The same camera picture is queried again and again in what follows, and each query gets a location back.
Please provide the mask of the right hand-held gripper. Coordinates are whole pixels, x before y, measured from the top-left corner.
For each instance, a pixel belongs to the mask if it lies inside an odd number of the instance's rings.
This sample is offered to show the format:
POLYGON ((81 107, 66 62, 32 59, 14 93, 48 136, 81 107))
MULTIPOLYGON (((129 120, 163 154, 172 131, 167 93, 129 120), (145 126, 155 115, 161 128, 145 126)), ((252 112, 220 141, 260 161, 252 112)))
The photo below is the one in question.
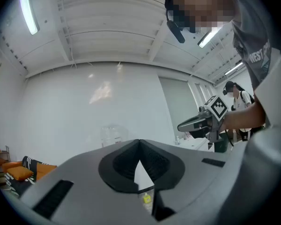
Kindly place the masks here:
POLYGON ((177 126, 180 132, 189 132, 194 138, 207 138, 210 143, 222 140, 219 136, 224 115, 228 107, 219 96, 212 96, 203 106, 199 107, 199 114, 177 126))

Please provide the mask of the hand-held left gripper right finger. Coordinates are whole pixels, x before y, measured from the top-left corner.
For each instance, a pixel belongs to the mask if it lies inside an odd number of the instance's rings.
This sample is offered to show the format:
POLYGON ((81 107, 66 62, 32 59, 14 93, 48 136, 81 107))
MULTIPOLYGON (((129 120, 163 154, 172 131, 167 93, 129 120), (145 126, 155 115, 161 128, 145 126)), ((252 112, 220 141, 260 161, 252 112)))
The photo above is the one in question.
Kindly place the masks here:
POLYGON ((142 157, 158 160, 152 213, 140 225, 219 225, 218 217, 234 184, 234 150, 190 150, 140 140, 142 157))

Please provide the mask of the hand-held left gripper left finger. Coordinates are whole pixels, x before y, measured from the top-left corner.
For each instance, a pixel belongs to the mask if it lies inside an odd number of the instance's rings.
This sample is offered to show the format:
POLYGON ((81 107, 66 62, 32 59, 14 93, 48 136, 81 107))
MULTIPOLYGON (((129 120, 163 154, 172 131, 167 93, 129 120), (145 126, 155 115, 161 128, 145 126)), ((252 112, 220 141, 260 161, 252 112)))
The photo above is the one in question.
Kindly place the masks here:
POLYGON ((68 159, 21 196, 22 215, 37 225, 154 225, 137 194, 118 193, 99 175, 101 159, 128 144, 117 143, 68 159), (34 208, 61 180, 73 185, 51 217, 45 218, 34 208))

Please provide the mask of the person's right forearm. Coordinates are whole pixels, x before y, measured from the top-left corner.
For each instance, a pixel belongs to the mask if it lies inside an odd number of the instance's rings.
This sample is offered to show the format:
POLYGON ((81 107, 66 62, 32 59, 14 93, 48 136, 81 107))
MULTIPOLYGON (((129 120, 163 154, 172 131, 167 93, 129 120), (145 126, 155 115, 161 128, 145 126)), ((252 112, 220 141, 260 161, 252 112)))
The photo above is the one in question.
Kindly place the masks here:
POLYGON ((256 128, 266 121, 266 113, 258 100, 240 111, 227 112, 219 132, 229 129, 256 128))

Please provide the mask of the white sink cabinet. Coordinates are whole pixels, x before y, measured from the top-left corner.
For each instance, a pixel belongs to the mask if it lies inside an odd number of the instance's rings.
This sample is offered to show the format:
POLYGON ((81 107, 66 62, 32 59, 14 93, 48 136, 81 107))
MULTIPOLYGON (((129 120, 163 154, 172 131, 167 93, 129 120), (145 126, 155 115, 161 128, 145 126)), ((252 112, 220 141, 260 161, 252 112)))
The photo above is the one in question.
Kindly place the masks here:
POLYGON ((175 142, 174 145, 190 150, 214 152, 214 144, 209 144, 209 140, 206 138, 194 139, 192 136, 189 136, 186 139, 180 138, 180 145, 176 145, 175 142))

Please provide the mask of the clear plastic water bottle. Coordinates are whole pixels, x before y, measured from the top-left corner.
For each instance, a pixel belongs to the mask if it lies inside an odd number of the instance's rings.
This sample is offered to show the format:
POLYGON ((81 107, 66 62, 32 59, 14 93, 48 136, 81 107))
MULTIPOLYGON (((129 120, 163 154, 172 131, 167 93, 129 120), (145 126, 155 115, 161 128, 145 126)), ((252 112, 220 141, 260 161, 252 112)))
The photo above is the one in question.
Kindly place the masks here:
POLYGON ((109 124, 101 128, 101 144, 107 147, 116 143, 127 141, 129 138, 128 130, 120 125, 109 124))

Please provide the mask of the dark green bin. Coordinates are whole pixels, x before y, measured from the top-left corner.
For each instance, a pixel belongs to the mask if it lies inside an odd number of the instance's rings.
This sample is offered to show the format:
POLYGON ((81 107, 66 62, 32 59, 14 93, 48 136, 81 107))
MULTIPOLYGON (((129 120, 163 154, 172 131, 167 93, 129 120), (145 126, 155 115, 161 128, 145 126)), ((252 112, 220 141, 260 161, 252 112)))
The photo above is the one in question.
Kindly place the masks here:
POLYGON ((220 140, 214 143, 214 151, 218 153, 225 153, 227 151, 229 140, 225 132, 219 134, 220 140))

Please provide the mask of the grey roller blind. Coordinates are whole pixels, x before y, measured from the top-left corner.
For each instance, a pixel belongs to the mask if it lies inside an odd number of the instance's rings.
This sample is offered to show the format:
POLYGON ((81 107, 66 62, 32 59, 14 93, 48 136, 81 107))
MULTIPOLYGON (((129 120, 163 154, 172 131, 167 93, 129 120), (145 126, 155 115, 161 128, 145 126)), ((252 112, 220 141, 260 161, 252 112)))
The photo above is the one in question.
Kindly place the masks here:
POLYGON ((177 126, 198 114, 198 107, 189 84, 185 81, 159 78, 168 105, 175 136, 184 137, 177 126))

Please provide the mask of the orange sofa seat cushion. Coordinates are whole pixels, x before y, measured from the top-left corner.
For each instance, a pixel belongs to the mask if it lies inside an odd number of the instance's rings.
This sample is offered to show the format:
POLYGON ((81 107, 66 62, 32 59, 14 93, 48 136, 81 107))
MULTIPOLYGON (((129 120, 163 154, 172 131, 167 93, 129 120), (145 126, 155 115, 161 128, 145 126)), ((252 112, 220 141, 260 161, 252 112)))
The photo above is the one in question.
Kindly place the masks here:
POLYGON ((38 163, 37 164, 37 181, 41 180, 45 175, 52 172, 55 168, 57 168, 56 165, 47 165, 38 163))

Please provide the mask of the orange striped sofa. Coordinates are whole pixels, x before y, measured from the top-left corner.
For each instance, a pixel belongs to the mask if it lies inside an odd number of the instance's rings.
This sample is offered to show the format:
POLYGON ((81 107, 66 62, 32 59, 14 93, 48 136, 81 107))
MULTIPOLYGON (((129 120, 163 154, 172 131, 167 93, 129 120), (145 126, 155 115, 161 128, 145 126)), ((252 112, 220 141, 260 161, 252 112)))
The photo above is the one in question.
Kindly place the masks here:
POLYGON ((22 159, 22 166, 25 168, 28 168, 29 170, 31 170, 34 173, 31 177, 29 177, 23 181, 17 181, 8 173, 4 173, 6 184, 11 189, 12 194, 14 194, 18 197, 21 197, 29 187, 31 187, 32 185, 34 185, 37 182, 37 164, 38 163, 42 163, 42 162, 34 160, 28 156, 25 156, 22 159))

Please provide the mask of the large orange cushion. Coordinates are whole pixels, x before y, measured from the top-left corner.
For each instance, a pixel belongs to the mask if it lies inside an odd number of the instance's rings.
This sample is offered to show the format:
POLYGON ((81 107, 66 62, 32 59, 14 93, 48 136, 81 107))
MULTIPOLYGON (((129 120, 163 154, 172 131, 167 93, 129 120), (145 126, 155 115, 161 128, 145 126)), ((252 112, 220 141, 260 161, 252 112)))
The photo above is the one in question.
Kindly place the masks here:
POLYGON ((17 181, 23 181, 34 174, 31 170, 23 166, 9 168, 7 169, 7 173, 17 181))

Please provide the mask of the long ceiling light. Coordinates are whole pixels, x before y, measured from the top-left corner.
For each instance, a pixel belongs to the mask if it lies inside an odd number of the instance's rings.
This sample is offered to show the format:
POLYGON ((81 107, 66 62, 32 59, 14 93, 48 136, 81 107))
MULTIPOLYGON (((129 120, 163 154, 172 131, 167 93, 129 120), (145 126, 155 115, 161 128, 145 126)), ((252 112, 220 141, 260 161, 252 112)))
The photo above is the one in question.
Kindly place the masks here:
POLYGON ((243 62, 239 62, 238 64, 236 64, 232 69, 230 69, 228 72, 225 73, 225 76, 231 74, 232 72, 234 72, 235 70, 237 70, 239 67, 241 67, 243 65, 243 62))
POLYGON ((32 0, 20 0, 22 15, 31 35, 39 32, 40 27, 34 12, 32 0))
POLYGON ((200 48, 204 48, 204 46, 211 41, 211 39, 218 33, 221 28, 215 27, 212 28, 209 32, 207 32, 203 38, 198 42, 198 46, 200 48))

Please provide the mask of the person's grey t-shirt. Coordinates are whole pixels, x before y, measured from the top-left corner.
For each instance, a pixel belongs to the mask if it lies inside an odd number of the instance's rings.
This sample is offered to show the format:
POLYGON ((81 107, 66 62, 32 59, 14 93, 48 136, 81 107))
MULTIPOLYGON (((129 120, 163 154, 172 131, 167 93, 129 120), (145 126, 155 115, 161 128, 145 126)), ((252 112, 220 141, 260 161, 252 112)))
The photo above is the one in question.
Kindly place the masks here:
POLYGON ((267 126, 281 126, 281 33, 261 0, 236 0, 233 46, 245 64, 266 113, 267 126))

